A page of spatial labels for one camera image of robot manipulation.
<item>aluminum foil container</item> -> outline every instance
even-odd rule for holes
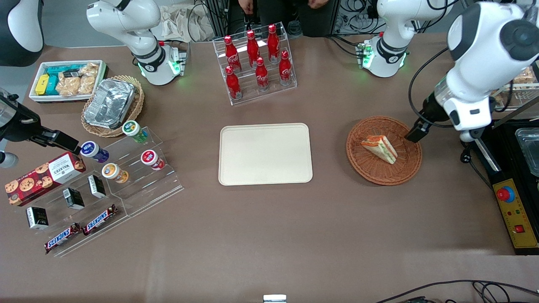
[[[90,125],[108,129],[121,127],[135,98],[135,90],[131,83],[104,79],[99,83],[92,103],[84,111],[84,120]]]

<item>wicker basket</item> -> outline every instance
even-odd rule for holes
[[[423,152],[419,143],[404,138],[410,129],[402,122],[372,116],[357,123],[346,140],[346,153],[354,169],[365,179],[380,185],[398,185],[414,177],[421,166]],[[369,135],[385,135],[397,152],[397,161],[389,164],[361,146]]]
[[[127,111],[127,115],[126,115],[127,118],[125,119],[126,121],[135,120],[135,118],[142,111],[142,104],[144,103],[144,92],[142,91],[140,82],[133,77],[124,76],[124,75],[114,76],[111,79],[125,81],[135,86],[136,88],[135,99],[131,103],[129,110]],[[105,138],[117,137],[121,135],[123,133],[121,127],[117,129],[108,129],[104,127],[93,126],[86,123],[86,121],[84,121],[84,111],[88,108],[90,103],[92,103],[93,99],[94,99],[94,95],[92,95],[90,99],[88,99],[88,102],[86,102],[86,104],[84,105],[84,108],[82,109],[82,116],[80,120],[82,121],[82,126],[84,126],[84,129],[87,130],[91,134],[94,134],[100,137],[105,137]]]

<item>coca-cola bottle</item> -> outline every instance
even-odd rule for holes
[[[290,85],[290,83],[292,83],[292,77],[290,75],[291,72],[292,64],[290,63],[290,59],[288,58],[288,52],[282,51],[281,63],[279,63],[279,82],[281,82],[281,85],[288,86]]]
[[[257,70],[255,74],[257,75],[258,90],[261,92],[267,91],[270,88],[270,82],[268,80],[268,70],[264,65],[264,59],[262,57],[258,57],[257,59]]]
[[[252,69],[257,68],[257,59],[260,57],[257,40],[254,38],[254,31],[247,31],[247,55],[249,65]]]
[[[269,61],[272,64],[276,64],[279,62],[279,55],[280,55],[280,46],[279,46],[279,37],[277,36],[277,27],[275,24],[270,24],[268,26],[269,30],[269,37],[268,37],[268,56]]]
[[[241,88],[239,87],[238,76],[234,74],[232,66],[225,68],[226,72],[226,85],[229,87],[230,97],[234,100],[239,100],[243,95],[241,94]]]
[[[225,55],[229,61],[229,65],[234,69],[234,73],[241,72],[241,63],[239,62],[238,50],[232,44],[232,37],[225,36]]]

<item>brown table surface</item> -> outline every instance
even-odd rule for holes
[[[419,173],[400,186],[374,185],[348,163],[345,141],[358,120],[387,115],[413,124],[410,78],[444,40],[416,35],[405,66],[380,79],[327,39],[296,39],[298,87],[237,107],[211,43],[193,45],[185,76],[162,87],[143,79],[126,47],[48,47],[40,61],[101,59],[109,75],[140,79],[146,100],[138,120],[164,141],[185,190],[63,258],[46,256],[24,215],[0,203],[1,301],[261,302],[263,294],[284,293],[291,303],[374,302],[451,279],[537,289],[539,257],[513,255],[493,194],[459,161],[455,130],[431,129],[421,141]],[[424,70],[413,93],[417,106],[451,67],[444,54]],[[24,104],[43,125],[81,142],[115,141],[83,129],[82,103]],[[312,181],[219,184],[224,126],[289,122],[309,126]],[[1,171],[2,184],[61,152],[29,142],[10,143],[8,151],[20,163]],[[467,284],[418,294],[478,301]]]

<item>clear acrylic display stand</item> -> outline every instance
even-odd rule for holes
[[[229,65],[229,62],[225,55],[225,42],[223,38],[217,38],[213,40],[213,48],[215,49],[215,54],[217,55],[217,60],[219,61],[219,68],[221,69],[221,75],[225,81],[226,93],[229,96],[230,104],[236,105],[243,102],[251,101],[253,99],[278,93],[281,91],[286,91],[298,86],[296,80],[296,74],[294,71],[294,62],[292,61],[292,52],[290,51],[290,44],[288,43],[288,35],[285,31],[284,26],[281,22],[276,24],[277,26],[277,35],[280,40],[281,51],[287,50],[290,58],[290,63],[292,64],[292,83],[288,86],[283,86],[279,82],[279,63],[272,64],[268,57],[268,26],[262,26],[257,29],[254,29],[255,39],[258,42],[260,56],[264,58],[266,64],[266,69],[268,70],[268,79],[269,79],[269,89],[265,92],[258,90],[257,79],[254,73],[254,69],[251,69],[249,66],[249,56],[247,55],[247,32],[240,32],[233,35],[232,43],[238,50],[238,56],[241,63],[241,72],[237,73],[239,79],[239,86],[243,97],[239,100],[234,100],[230,97],[228,87],[226,86],[226,73],[225,68]]]
[[[168,197],[183,190],[174,168],[168,165],[161,150],[162,141],[148,128],[143,128],[148,138],[145,143],[136,143],[130,137],[124,137],[113,144],[104,147],[109,152],[109,159],[105,163],[97,163],[93,159],[84,158],[86,171],[67,184],[63,184],[48,192],[35,201],[21,207],[21,212],[25,218],[26,208],[30,206],[44,208],[47,212],[49,227],[36,234],[40,238],[39,245],[43,245],[51,238],[67,229],[73,222],[86,226],[100,213],[104,212],[112,204],[115,204],[118,212],[100,225],[88,236],[81,233],[72,236],[66,242],[55,247],[50,254],[55,257],[64,256],[76,248],[90,242],[96,237],[104,234],[120,223],[133,218],[145,210],[163,202]],[[161,170],[152,170],[150,166],[142,164],[141,154],[153,149],[165,162],[165,167]],[[101,168],[107,163],[116,163],[122,170],[129,173],[126,183],[116,183],[113,180],[105,179],[101,176]],[[106,197],[97,198],[90,192],[88,176],[95,175],[103,181]],[[67,207],[63,191],[72,188],[81,193],[85,207],[81,210],[74,210]]]

